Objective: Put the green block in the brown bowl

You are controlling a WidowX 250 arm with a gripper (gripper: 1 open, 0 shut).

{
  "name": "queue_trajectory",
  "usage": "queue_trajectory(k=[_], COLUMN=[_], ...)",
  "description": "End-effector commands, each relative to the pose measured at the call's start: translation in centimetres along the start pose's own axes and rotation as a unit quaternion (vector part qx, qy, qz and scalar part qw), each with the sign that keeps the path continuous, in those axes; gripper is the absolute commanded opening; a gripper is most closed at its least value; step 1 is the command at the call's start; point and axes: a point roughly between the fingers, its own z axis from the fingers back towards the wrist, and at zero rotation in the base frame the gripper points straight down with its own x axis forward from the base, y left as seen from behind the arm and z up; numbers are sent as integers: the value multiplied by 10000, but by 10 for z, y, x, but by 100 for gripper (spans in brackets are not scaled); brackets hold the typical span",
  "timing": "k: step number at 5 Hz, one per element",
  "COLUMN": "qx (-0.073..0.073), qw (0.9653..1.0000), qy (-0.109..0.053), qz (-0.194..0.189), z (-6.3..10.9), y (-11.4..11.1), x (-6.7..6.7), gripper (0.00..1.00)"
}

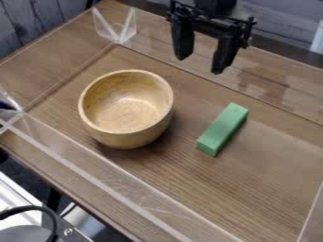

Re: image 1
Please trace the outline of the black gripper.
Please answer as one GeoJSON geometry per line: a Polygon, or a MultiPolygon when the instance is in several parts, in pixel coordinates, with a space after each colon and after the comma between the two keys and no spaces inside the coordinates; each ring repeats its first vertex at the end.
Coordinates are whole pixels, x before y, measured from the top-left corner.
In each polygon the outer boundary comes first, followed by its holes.
{"type": "Polygon", "coordinates": [[[170,0],[168,15],[172,16],[173,54],[180,61],[193,53],[193,27],[208,35],[218,36],[233,28],[241,33],[241,37],[225,33],[218,38],[210,67],[210,72],[218,75],[232,64],[240,47],[249,46],[252,27],[257,24],[254,17],[241,10],[238,0],[192,0],[190,3],[170,0]]]}

